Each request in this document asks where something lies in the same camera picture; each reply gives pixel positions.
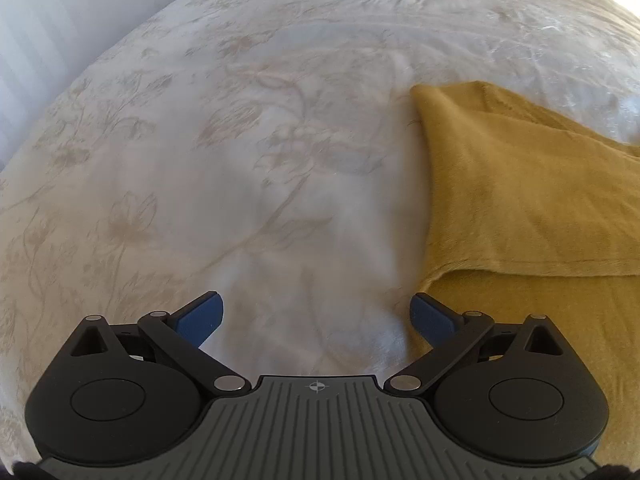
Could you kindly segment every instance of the yellow fabric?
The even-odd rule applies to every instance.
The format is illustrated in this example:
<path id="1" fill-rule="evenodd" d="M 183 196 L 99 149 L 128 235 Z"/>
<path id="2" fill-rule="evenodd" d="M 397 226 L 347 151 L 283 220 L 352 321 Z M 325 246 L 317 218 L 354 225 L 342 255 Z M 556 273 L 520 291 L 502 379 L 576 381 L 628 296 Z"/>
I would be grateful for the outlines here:
<path id="1" fill-rule="evenodd" d="M 433 189 L 420 290 L 551 317 L 609 401 L 596 460 L 640 467 L 640 148 L 484 82 L 412 89 Z"/>

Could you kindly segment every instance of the white bed sheet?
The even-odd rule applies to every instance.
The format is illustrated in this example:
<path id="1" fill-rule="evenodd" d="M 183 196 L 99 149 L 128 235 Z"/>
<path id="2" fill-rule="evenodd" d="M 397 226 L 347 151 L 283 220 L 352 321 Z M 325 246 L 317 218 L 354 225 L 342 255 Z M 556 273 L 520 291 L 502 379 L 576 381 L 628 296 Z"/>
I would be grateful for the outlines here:
<path id="1" fill-rule="evenodd" d="M 259 374 L 415 358 L 428 152 L 408 90 L 488 80 L 640 140 L 638 20 L 609 0 L 177 0 L 63 93 L 0 173 L 0 454 L 82 316 L 213 289 L 204 345 Z"/>

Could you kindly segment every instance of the crosshair symbol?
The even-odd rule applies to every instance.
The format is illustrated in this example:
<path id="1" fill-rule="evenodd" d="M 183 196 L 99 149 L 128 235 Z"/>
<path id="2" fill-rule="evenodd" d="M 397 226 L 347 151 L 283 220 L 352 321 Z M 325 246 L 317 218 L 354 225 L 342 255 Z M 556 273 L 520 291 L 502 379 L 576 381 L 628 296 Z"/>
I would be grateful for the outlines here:
<path id="1" fill-rule="evenodd" d="M 315 393 L 321 392 L 322 390 L 324 390 L 325 388 L 327 388 L 327 385 L 324 383 L 321 383 L 320 381 L 315 381 L 313 383 L 311 383 L 308 388 L 310 390 L 315 391 Z"/>

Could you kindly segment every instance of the wall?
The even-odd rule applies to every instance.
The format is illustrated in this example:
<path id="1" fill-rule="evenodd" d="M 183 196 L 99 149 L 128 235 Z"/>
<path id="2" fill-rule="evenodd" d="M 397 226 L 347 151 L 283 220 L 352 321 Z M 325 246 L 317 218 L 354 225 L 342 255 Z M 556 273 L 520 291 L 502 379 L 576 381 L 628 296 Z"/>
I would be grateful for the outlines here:
<path id="1" fill-rule="evenodd" d="M 174 0 L 0 0 L 0 169 L 103 51 Z"/>

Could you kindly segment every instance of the gray ribbed plate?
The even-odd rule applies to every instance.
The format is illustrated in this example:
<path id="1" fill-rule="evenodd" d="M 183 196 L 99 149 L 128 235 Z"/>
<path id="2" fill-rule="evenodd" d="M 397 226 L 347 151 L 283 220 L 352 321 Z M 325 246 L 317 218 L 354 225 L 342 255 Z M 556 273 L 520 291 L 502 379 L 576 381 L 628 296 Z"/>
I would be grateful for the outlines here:
<path id="1" fill-rule="evenodd" d="M 244 397 L 213 402 L 187 439 L 156 458 L 41 467 L 61 480 L 579 480 L 596 469 L 588 458 L 519 468 L 475 456 L 420 400 L 389 396 L 367 376 L 264 377 Z"/>

